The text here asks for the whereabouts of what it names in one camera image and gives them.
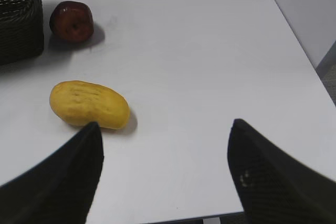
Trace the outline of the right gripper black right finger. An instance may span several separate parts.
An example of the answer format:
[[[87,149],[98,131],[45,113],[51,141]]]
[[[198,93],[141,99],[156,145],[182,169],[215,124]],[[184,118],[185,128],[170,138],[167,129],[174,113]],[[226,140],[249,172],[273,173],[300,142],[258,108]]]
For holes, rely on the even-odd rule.
[[[242,119],[230,130],[227,161],[248,223],[335,223],[335,182]]]

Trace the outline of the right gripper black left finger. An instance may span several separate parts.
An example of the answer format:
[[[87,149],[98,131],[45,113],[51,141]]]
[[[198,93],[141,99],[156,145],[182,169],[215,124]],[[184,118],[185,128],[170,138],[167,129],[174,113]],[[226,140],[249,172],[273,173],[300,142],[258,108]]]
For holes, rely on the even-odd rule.
[[[1,186],[1,223],[86,223],[104,161],[98,123]]]

